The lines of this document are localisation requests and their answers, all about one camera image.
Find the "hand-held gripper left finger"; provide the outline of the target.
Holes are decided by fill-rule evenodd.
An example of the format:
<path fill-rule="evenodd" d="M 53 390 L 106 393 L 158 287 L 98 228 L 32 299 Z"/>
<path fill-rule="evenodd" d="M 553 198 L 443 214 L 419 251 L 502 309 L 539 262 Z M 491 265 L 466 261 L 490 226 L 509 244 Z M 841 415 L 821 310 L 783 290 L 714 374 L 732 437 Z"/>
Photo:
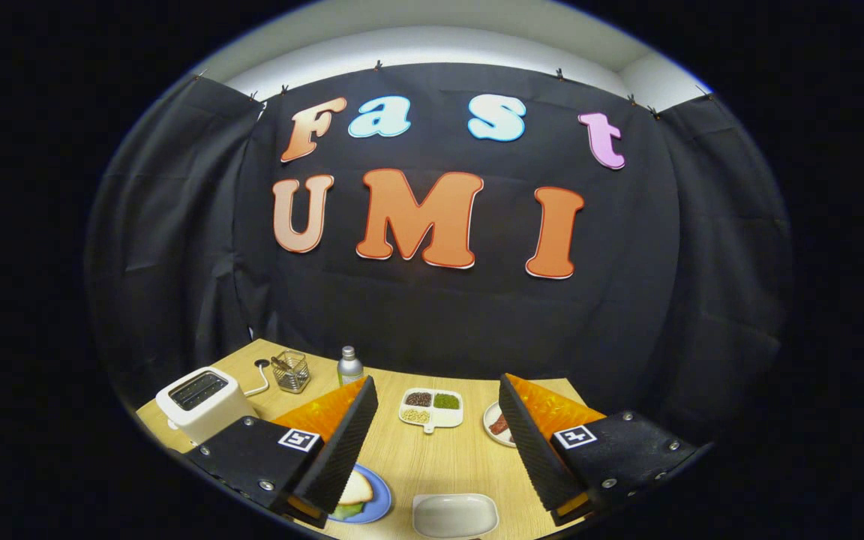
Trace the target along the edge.
<path fill-rule="evenodd" d="M 322 529 L 338 506 L 377 412 L 364 376 L 281 415 L 244 415 L 181 458 L 262 512 Z"/>

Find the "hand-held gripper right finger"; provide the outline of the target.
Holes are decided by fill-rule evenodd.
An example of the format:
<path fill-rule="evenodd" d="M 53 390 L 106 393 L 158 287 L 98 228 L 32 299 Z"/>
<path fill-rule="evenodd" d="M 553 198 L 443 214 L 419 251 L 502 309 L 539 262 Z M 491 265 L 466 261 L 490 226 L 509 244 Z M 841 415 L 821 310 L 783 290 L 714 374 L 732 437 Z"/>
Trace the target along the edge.
<path fill-rule="evenodd" d="M 638 412 L 605 415 L 511 373 L 499 379 L 499 407 L 556 526 L 618 512 L 703 457 L 702 445 Z"/>

